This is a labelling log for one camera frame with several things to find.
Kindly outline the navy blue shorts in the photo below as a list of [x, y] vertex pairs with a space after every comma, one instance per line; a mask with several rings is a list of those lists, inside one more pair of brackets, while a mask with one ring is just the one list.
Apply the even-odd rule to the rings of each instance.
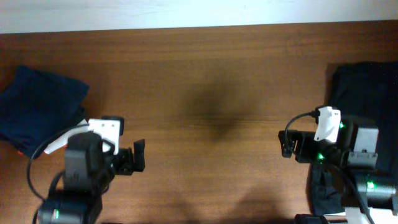
[[63, 130], [89, 88], [80, 80], [21, 65], [1, 93], [1, 139], [30, 157], [41, 143]]

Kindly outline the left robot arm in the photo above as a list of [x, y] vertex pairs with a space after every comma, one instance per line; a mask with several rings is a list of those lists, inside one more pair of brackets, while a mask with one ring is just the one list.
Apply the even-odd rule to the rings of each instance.
[[67, 131], [65, 167], [51, 182], [49, 193], [35, 212], [33, 223], [95, 223], [103, 208], [102, 196], [117, 175], [145, 169], [145, 141], [121, 149], [124, 118], [90, 119], [87, 130]]

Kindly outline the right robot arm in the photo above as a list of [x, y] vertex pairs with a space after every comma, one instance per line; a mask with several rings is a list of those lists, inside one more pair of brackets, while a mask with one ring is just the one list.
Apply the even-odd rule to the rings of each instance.
[[295, 157], [299, 163], [311, 164], [344, 183], [340, 202], [358, 208], [369, 223], [375, 223], [372, 211], [397, 215], [397, 181], [376, 169], [379, 129], [376, 124], [358, 116], [343, 116], [327, 132], [279, 131], [282, 156]]

